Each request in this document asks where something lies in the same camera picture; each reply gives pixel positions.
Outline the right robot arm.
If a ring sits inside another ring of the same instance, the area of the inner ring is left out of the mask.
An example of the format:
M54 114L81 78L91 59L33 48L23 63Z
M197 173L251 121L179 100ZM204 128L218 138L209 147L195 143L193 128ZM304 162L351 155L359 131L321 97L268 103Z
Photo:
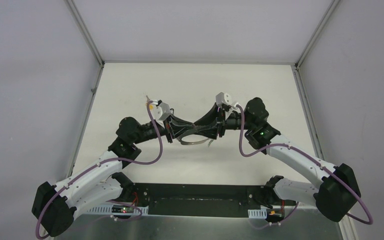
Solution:
M349 215L359 203L361 192L354 170L347 164L334 165L297 147L268 122L269 112L263 100L255 97L245 107L228 98L219 98L212 109L193 123L194 135L210 139L221 137L227 130L239 130L239 152L243 157L262 153L291 167L307 179L307 183L272 177L264 185L264 200L276 205L292 200L316 207L333 222Z

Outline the perforated metal ring plate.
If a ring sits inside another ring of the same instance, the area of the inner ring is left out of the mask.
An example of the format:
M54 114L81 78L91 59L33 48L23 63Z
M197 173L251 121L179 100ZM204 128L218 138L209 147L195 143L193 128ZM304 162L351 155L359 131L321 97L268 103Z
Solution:
M212 141L214 141L214 139L210 139L210 138L206 138L206 137L203 137L203 139L200 139L200 140L197 140L197 141L187 141L187 140L184 140L184 138L187 138L189 136L196 136L196 135L187 135L185 137L183 137L181 140L178 140L180 142L181 145L183 146L192 146L192 145L200 145L200 144L204 144L204 143L207 143L209 142L208 144L210 145Z

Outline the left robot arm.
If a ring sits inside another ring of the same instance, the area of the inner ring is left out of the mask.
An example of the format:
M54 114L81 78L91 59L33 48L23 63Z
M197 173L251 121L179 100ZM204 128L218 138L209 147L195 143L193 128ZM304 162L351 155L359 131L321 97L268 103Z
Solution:
M113 185L101 183L106 177L121 172L129 164L152 165L163 154L162 137L169 141L194 134L197 124L169 114L162 124L153 117L149 123L140 124L133 117L123 118L116 131L116 139L94 163L81 172L54 184L44 182L38 186L32 205L36 217L35 237L44 240L65 232L88 207L118 199L127 202L132 198L133 189L125 183ZM142 152L136 145L149 140L158 140L159 152L154 160L138 162Z

